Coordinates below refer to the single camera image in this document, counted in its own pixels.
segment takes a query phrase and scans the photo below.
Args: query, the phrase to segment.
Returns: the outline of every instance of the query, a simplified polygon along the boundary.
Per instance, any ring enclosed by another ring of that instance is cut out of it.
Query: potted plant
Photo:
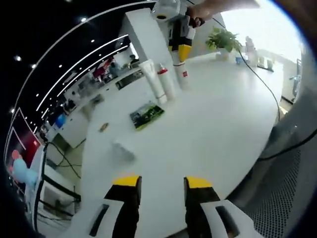
[[[233,49],[239,51],[242,47],[236,39],[237,35],[225,29],[214,27],[212,33],[208,36],[208,40],[206,40],[206,45],[212,51],[218,50],[222,58],[226,60]]]

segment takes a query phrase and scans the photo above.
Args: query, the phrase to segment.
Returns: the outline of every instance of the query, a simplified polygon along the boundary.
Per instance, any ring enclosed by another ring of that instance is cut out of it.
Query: person
[[[213,15],[222,11],[256,7],[259,5],[255,0],[205,0],[200,4],[188,7],[188,14],[195,20],[198,27],[201,25],[200,19],[210,20]]]
[[[135,62],[138,62],[139,60],[135,58],[135,55],[130,55],[130,59],[131,59],[131,62],[130,64],[133,64]]]
[[[74,101],[71,99],[68,99],[67,104],[65,105],[65,109],[68,112],[71,112],[74,109],[74,107],[76,107],[76,104],[74,103]]]
[[[109,67],[109,72],[112,75],[112,78],[117,78],[118,77],[118,69],[115,66],[114,62],[111,62],[110,67]]]

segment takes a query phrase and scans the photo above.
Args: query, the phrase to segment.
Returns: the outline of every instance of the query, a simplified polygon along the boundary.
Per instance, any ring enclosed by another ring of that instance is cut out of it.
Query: wall
[[[122,36],[122,35],[125,35],[125,34],[129,35],[130,41],[132,42],[134,48],[138,52],[140,62],[146,61],[147,57],[146,57],[146,55],[145,55],[145,53],[144,53],[144,51],[142,49],[142,46],[141,46],[141,44],[140,44],[140,42],[138,40],[137,35],[134,33],[132,25],[131,25],[130,21],[128,20],[127,16],[125,16],[123,18],[119,36]]]
[[[156,70],[159,69],[159,63],[162,63],[168,69],[174,84],[178,85],[171,54],[157,21],[151,16],[151,10],[144,8],[127,12],[124,27],[139,54],[140,62],[151,59]]]

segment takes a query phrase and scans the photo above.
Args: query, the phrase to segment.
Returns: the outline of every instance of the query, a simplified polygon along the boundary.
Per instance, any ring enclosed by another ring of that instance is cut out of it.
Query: white pot
[[[229,59],[229,52],[225,48],[218,48],[220,52],[220,59],[221,60],[228,60]]]

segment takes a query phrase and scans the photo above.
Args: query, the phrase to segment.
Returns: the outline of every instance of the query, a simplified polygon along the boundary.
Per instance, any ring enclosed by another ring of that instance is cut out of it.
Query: black ceiling
[[[80,24],[82,17],[89,18],[113,7],[138,1],[141,0],[29,0],[20,4],[8,3],[10,6],[5,11],[10,17],[2,24],[2,46],[5,53],[2,56],[4,65],[0,72],[5,84],[1,96],[5,102],[3,110],[6,117],[11,117],[9,108],[14,105],[23,82],[32,70],[31,64],[36,63],[63,34]],[[40,123],[41,111],[53,100],[56,101],[57,94],[64,88],[62,83],[71,73],[53,89],[38,112],[35,112],[36,107],[71,66],[94,49],[118,37],[125,12],[152,6],[153,3],[145,3],[112,11],[85,23],[58,43],[36,67],[19,99],[18,107],[22,108],[28,121]],[[109,44],[86,58],[74,70],[79,71],[80,67],[85,69],[100,58],[99,54],[105,56],[114,48],[115,43]],[[16,55],[19,55],[22,61],[15,61]]]

